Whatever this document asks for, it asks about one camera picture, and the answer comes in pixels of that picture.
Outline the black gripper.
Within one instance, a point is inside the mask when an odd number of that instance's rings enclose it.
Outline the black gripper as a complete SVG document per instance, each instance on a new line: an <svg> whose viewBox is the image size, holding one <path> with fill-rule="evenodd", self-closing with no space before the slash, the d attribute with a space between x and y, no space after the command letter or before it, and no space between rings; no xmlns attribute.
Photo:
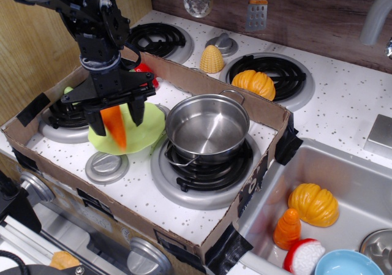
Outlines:
<svg viewBox="0 0 392 275"><path fill-rule="evenodd" d="M156 94L151 72L134 72L140 63L120 59L103 69L90 69L87 79L61 97L63 104L78 104L84 111L90 128L106 136L101 110L127 104L136 126L143 122L145 101Z"/></svg>

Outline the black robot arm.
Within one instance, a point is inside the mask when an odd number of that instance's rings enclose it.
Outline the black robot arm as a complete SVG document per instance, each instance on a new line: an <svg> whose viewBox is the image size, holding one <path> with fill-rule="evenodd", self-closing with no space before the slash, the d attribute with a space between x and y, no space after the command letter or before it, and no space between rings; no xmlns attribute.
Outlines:
<svg viewBox="0 0 392 275"><path fill-rule="evenodd" d="M100 136L106 134L100 112L127 104L133 122L143 122L145 101L156 93L151 72L133 72L141 63L123 58L121 50L140 52L128 42L130 21L116 0L14 0L56 11L80 49L81 66L87 79L61 97L66 105L80 104L84 116Z"/></svg>

